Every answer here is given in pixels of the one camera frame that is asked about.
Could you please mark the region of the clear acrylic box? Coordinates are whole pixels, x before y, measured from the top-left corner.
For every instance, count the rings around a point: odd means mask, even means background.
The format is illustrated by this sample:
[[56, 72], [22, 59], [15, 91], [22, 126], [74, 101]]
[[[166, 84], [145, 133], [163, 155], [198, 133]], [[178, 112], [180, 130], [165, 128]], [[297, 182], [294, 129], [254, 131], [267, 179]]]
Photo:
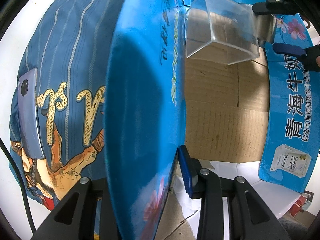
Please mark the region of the clear acrylic box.
[[194, 0], [185, 13], [186, 57], [236, 64], [260, 56], [249, 10], [232, 0]]

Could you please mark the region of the blue striped bed cover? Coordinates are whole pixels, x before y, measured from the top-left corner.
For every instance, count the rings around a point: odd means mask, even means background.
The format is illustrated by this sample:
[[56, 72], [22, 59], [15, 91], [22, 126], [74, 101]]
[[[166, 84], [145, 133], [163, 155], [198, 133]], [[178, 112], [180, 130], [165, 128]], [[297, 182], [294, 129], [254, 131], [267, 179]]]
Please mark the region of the blue striped bed cover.
[[55, 0], [20, 62], [37, 68], [36, 105], [44, 159], [21, 142], [17, 92], [11, 103], [10, 153], [27, 195], [53, 210], [83, 177], [105, 176], [103, 118], [113, 32], [125, 0]]

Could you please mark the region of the silver round tin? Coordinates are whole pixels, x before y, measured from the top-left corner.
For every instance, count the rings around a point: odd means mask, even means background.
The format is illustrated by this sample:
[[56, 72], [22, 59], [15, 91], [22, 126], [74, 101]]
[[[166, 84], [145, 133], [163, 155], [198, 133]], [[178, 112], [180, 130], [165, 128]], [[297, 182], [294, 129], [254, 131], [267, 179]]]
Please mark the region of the silver round tin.
[[259, 47], [264, 48], [266, 42], [273, 43], [277, 28], [276, 18], [273, 15], [254, 14], [253, 19]]

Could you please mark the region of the blue cardboard milk box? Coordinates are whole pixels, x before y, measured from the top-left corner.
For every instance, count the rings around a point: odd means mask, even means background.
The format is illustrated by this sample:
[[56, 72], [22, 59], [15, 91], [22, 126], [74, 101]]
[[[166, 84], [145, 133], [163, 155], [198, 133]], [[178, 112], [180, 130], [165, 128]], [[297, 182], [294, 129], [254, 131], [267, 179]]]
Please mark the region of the blue cardboard milk box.
[[[112, 0], [106, 68], [105, 164], [123, 239], [153, 239], [162, 207], [144, 211], [171, 179], [185, 140], [182, 12], [194, 0]], [[233, 0], [255, 3], [262, 0]]]

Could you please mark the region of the grey smartphone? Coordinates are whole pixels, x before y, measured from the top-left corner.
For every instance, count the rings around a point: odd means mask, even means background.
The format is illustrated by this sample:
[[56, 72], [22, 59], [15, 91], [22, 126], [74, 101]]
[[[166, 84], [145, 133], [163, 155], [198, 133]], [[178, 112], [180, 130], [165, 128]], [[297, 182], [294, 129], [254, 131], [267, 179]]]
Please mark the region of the grey smartphone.
[[44, 159], [39, 132], [36, 105], [37, 68], [20, 76], [18, 80], [18, 115], [22, 146], [31, 159]]

